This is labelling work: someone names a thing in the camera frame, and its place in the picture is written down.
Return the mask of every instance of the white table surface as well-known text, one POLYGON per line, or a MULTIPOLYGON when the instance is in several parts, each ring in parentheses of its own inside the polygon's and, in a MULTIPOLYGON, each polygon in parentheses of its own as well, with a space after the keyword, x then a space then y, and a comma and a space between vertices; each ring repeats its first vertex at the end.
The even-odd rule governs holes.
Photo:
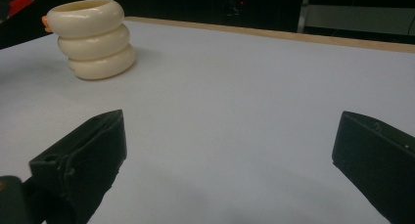
POLYGON ((90 223, 388 223, 331 159, 343 111, 415 135, 415 55, 125 22, 138 61, 72 75, 52 34, 0 51, 0 174, 123 109, 128 157, 90 223))

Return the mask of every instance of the white tabletop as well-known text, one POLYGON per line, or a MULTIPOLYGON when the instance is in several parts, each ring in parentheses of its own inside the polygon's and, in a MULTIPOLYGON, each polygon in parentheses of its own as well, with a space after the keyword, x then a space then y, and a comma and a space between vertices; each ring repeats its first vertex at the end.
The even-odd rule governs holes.
POLYGON ((415 55, 125 22, 138 61, 72 75, 52 34, 0 51, 0 174, 122 109, 128 156, 90 223, 388 223, 332 164, 343 111, 415 135, 415 55))

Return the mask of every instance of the red object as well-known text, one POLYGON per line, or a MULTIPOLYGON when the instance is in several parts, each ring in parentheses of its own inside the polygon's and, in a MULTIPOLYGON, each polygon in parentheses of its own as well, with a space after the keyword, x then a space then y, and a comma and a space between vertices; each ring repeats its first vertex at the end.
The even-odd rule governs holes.
POLYGON ((9 18, 21 11, 24 7, 30 5, 33 0, 13 0, 9 3, 9 18))

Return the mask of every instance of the stacked rings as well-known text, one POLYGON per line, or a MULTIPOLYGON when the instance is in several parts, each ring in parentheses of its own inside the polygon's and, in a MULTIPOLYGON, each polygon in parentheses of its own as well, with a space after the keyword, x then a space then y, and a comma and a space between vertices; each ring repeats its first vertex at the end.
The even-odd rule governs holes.
POLYGON ((113 0, 86 0, 53 8, 47 22, 59 35, 69 67, 83 79, 107 78, 128 69, 135 60, 124 12, 113 0))

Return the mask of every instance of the black background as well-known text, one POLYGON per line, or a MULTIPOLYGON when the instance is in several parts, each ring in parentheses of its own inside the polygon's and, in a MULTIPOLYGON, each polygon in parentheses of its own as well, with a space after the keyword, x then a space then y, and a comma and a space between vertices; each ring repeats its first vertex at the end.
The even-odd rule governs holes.
MULTIPOLYGON (((46 35, 41 17, 55 6, 77 0, 36 0, 0 24, 0 49, 46 35)), ((116 0, 126 16, 186 22, 205 22, 261 29, 297 31, 302 0, 116 0), (235 7, 237 14, 230 8, 235 7)), ((312 4, 351 5, 353 0, 310 0, 312 4)), ((354 0, 354 6, 415 7, 415 0, 354 0)), ((362 39, 411 43, 408 36, 309 29, 320 33, 362 39)))

